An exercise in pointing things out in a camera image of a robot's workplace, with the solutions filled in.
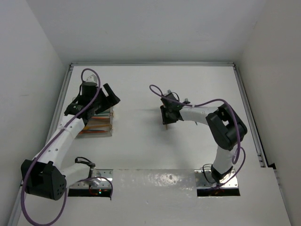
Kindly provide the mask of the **orange plastic knife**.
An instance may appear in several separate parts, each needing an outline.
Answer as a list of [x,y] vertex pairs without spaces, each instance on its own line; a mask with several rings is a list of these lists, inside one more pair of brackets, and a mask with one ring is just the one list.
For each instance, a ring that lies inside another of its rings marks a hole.
[[109,117],[99,117],[99,116],[93,116],[91,119],[94,119],[94,120],[109,120],[110,118]]

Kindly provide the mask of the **yellow plastic spoon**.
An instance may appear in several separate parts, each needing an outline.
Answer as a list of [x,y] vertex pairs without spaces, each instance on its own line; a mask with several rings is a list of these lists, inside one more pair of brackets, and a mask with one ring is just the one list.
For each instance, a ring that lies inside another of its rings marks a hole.
[[105,125],[92,125],[92,126],[85,126],[83,130],[98,130],[104,127],[109,127],[108,124]]

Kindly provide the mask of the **orange plastic spoon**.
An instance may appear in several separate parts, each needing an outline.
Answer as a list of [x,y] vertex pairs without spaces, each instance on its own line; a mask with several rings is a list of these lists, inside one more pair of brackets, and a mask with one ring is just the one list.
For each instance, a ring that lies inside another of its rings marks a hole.
[[82,130],[79,134],[100,134],[107,133],[106,130]]

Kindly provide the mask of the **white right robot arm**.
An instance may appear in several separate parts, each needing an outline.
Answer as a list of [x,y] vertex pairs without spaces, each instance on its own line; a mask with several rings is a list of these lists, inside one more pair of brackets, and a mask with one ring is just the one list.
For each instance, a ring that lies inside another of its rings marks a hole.
[[231,151],[242,142],[247,134],[247,127],[232,109],[224,103],[219,107],[191,105],[190,102],[179,102],[173,93],[161,98],[161,114],[164,125],[177,121],[193,121],[209,127],[217,144],[215,160],[211,166],[211,175],[219,183],[228,175],[234,165],[235,157]]

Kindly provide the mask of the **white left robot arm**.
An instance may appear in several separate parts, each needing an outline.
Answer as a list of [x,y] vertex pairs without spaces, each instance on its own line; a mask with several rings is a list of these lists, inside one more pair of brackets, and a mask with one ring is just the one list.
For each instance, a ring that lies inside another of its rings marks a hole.
[[24,191],[27,194],[59,200],[65,190],[78,181],[91,177],[94,163],[78,161],[62,169],[62,162],[77,135],[95,114],[109,110],[120,99],[104,84],[102,88],[95,82],[83,82],[80,93],[67,106],[55,133],[45,148],[32,160],[24,160],[21,165]]

